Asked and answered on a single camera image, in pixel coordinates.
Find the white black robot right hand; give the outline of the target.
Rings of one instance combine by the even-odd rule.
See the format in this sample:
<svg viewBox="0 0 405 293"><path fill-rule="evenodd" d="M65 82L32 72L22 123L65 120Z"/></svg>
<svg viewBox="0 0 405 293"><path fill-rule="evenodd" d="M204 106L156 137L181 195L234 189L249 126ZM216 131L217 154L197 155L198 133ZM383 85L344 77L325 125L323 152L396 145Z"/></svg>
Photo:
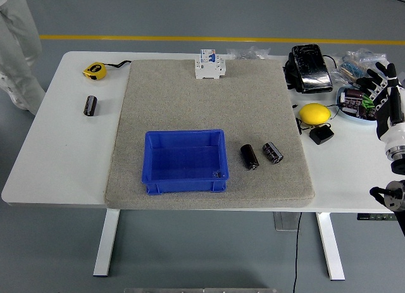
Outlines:
<svg viewBox="0 0 405 293"><path fill-rule="evenodd" d="M367 69L367 77L356 84L376 108L377 137L386 149L404 146L404 87L400 83L395 65L375 63L376 69Z"/></svg>

